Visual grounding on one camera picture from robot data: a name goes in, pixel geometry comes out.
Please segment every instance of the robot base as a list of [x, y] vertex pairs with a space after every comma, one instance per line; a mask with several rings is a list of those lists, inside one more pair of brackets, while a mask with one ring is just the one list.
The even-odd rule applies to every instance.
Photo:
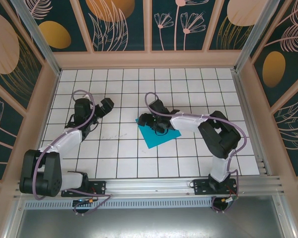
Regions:
[[[95, 194], [105, 194], [106, 191], [106, 182], [105, 181], [88, 181], [87, 189], [85, 188], [76, 188], [75, 190], [80, 192], [95, 193]], [[86, 197], [80, 193], [62, 191], [61, 197]]]
[[210, 185], [210, 179], [195, 179], [192, 181], [195, 195], [229, 195], [228, 187], [237, 192], [236, 180], [234, 178], [225, 179], [217, 189]]

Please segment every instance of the blue cloth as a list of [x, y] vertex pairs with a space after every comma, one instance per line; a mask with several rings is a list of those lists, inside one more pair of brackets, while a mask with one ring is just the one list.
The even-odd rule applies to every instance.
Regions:
[[160, 133], [157, 132], [158, 135], [156, 135], [154, 130], [147, 125], [138, 125], [138, 127], [149, 149], [181, 136], [178, 130], [169, 130], [166, 135], [159, 135]]

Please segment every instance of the white grid floor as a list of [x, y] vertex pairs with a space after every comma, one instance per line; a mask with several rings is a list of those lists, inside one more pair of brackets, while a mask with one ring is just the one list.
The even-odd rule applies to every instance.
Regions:
[[[181, 137], [147, 148], [135, 122], [148, 112], [146, 92], [156, 92], [170, 110], [174, 107], [194, 114], [221, 111], [249, 136], [228, 68], [63, 70], [42, 144], [63, 131], [74, 113], [71, 94], [77, 89], [91, 92], [97, 104], [104, 97], [115, 103], [98, 128], [63, 161], [66, 169], [87, 172], [90, 178], [199, 177], [210, 173], [212, 155], [200, 134], [181, 131]], [[249, 138], [232, 160], [231, 170], [235, 169], [242, 176], [259, 175]]]

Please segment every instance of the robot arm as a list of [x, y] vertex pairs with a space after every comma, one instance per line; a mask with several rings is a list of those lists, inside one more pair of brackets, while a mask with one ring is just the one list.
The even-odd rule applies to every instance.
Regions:
[[87, 174], [62, 169], [62, 163], [63, 157], [67, 152], [86, 139], [91, 132], [91, 126], [93, 124], [97, 126], [98, 119], [107, 115], [114, 107], [114, 103], [109, 98], [103, 99], [101, 103], [102, 106], [95, 106], [94, 115], [85, 126], [71, 130], [86, 122], [92, 113], [88, 97], [77, 99], [75, 101], [74, 114], [71, 115], [63, 131], [64, 136], [53, 146], [47, 145], [38, 150], [28, 150], [25, 153], [20, 178], [20, 191], [22, 193], [33, 193], [32, 183], [35, 164], [37, 163], [37, 158], [48, 147], [51, 148], [46, 152], [39, 166], [39, 168], [44, 166], [44, 171], [37, 173], [36, 193], [53, 197], [61, 190], [70, 188], [87, 190]]
[[[166, 130], [188, 130], [195, 133], [201, 133], [208, 149], [213, 154], [213, 166], [209, 175], [210, 187], [217, 191], [225, 185], [225, 180], [229, 178], [228, 164], [229, 154], [236, 149], [240, 134], [237, 130], [227, 123], [200, 118], [194, 115], [182, 114], [178, 110], [169, 112], [164, 107], [161, 100], [156, 99], [149, 104], [149, 107], [162, 114], [174, 115], [172, 117], [164, 117], [158, 114], [142, 114], [139, 117], [138, 125], [148, 125], [153, 130], [165, 133]], [[209, 116], [227, 120], [223, 113], [215, 111]]]

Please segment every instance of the mounting plate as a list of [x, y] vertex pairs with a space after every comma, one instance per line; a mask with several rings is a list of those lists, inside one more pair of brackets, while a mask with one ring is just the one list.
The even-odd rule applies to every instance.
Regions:
[[223, 186], [218, 192], [215, 192], [209, 185], [209, 180], [206, 179], [195, 179], [192, 181], [193, 183], [193, 189], [194, 189], [194, 194], [195, 195], [218, 195], [218, 194], [222, 194], [222, 195], [229, 195], [229, 189], [227, 188], [227, 186], [229, 186], [229, 188], [233, 191], [233, 192], [237, 192], [237, 187], [234, 185], [236, 185], [236, 180], [233, 178], [229, 178], [226, 182], [227, 186]]
[[[88, 190], [85, 191], [81, 188], [76, 188], [75, 190], [81, 192], [95, 193], [96, 194], [105, 194], [106, 191], [106, 182], [105, 181], [89, 181]], [[62, 191], [61, 197], [88, 197], [76, 192]]]

